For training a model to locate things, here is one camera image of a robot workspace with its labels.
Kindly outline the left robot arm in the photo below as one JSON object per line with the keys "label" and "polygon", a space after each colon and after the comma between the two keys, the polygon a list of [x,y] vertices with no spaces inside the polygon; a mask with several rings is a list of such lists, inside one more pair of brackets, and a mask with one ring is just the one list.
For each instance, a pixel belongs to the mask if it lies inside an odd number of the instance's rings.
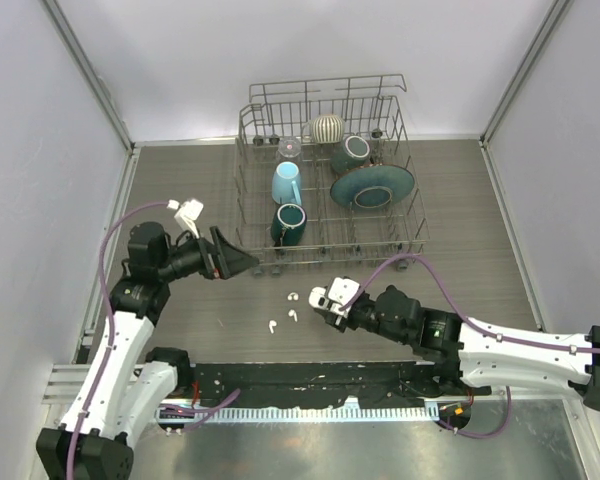
{"label": "left robot arm", "polygon": [[171,239],[157,222],[134,226],[124,274],[105,292],[107,319],[76,399],[55,428],[43,428],[36,451],[51,479],[127,479],[134,449],[159,405],[185,397],[194,380],[189,355],[154,348],[136,361],[170,297],[171,282],[193,274],[227,280],[258,265],[217,227],[211,237]]}

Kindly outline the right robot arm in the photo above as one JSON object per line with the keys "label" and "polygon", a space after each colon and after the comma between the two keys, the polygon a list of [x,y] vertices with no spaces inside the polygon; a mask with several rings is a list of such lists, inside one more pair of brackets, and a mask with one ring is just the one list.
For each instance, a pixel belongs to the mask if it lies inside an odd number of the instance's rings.
{"label": "right robot arm", "polygon": [[339,331],[362,328],[436,364],[431,380],[440,393],[509,386],[577,395],[600,412],[599,326],[586,334],[518,330],[426,308],[395,286],[375,299],[357,287],[336,278],[327,288],[313,288],[309,303]]}

